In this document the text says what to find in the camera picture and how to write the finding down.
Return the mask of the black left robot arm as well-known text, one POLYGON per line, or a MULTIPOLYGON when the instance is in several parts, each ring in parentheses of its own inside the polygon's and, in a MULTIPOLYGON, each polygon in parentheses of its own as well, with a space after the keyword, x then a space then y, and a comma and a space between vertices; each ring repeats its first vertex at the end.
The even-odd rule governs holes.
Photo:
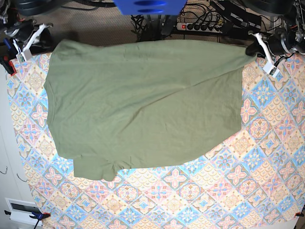
POLYGON ((277 17, 281 24, 273 33, 256 33, 257 41, 246 49, 247 55, 264 53, 262 44, 273 57, 305 54, 305 2, 303 0, 245 0, 245 5, 264 16, 277 17))

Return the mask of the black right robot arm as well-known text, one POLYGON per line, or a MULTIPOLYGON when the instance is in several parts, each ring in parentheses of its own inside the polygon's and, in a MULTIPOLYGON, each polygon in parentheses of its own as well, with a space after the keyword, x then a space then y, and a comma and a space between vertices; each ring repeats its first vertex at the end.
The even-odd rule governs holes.
POLYGON ((16 54, 27 47, 32 54, 48 52, 53 47, 51 23, 38 24, 32 17, 51 6, 50 0, 2 0, 0 2, 0 53, 16 54))

